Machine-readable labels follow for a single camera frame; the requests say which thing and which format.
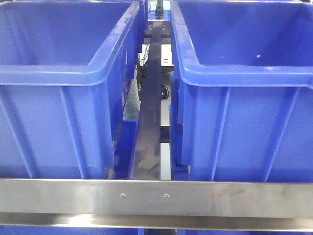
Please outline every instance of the metal rod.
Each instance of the metal rod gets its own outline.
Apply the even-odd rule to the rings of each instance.
[[[0,224],[313,231],[313,184],[0,179]]]
[[[313,232],[313,219],[0,213],[0,225]]]
[[[130,178],[160,179],[161,22],[153,23]]]

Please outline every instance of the blue plastic bin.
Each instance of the blue plastic bin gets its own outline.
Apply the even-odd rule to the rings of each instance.
[[[144,235],[143,229],[0,226],[1,235]]]
[[[181,0],[171,10],[189,179],[313,182],[313,5]]]
[[[138,9],[0,4],[0,177],[106,177],[134,77]]]
[[[172,179],[175,179],[175,175],[179,172],[188,172],[186,166],[181,165],[181,140],[182,132],[180,132],[174,124],[174,114],[172,110],[172,104],[169,104],[169,115],[170,115],[170,162],[171,162],[171,173]]]

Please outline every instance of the stainless steel surface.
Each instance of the stainless steel surface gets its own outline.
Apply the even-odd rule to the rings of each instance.
[[[161,24],[153,23],[130,178],[160,179]]]
[[[0,225],[161,229],[182,228],[249,231],[313,231],[313,219],[160,215],[0,213]]]
[[[313,219],[313,184],[0,179],[0,189],[0,212]]]

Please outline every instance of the metal frame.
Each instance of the metal frame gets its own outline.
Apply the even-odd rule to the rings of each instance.
[[[0,179],[0,225],[313,232],[313,184],[158,181],[161,23],[131,179]]]

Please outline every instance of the bolt head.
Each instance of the bolt head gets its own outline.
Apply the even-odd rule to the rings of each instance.
[[[119,197],[120,197],[120,198],[123,198],[123,199],[126,198],[126,193],[122,192],[122,193],[119,195]]]
[[[167,193],[165,193],[164,195],[163,195],[163,198],[164,199],[169,199],[171,196],[169,195],[169,194],[167,194]]]

